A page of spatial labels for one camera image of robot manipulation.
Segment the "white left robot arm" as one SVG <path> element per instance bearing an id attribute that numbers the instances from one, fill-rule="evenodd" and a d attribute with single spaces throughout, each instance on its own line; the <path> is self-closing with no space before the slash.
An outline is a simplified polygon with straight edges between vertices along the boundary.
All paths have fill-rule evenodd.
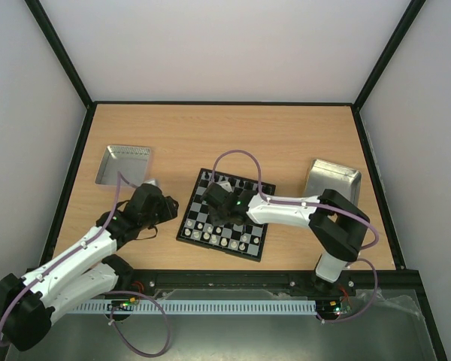
<path id="1" fill-rule="evenodd" d="M 26 351 L 71 309 L 102 293 L 128 287 L 132 267 L 116 252 L 145 229 L 177 217 L 179 204 L 153 184 L 142 184 L 67 250 L 21 277 L 0 280 L 0 346 Z"/>

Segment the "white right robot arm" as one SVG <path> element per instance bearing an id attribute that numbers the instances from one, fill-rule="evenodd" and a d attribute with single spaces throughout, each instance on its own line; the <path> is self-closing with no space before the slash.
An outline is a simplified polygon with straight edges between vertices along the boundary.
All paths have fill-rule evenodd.
<path id="1" fill-rule="evenodd" d="M 228 185 L 211 183 L 201 196 L 219 225 L 282 224 L 310 229 L 323 247 L 315 266 L 314 289 L 323 295 L 339 285 L 342 271 L 358 259 L 369 217 L 339 192 L 326 189 L 319 196 L 291 198 L 257 190 L 234 193 Z"/>

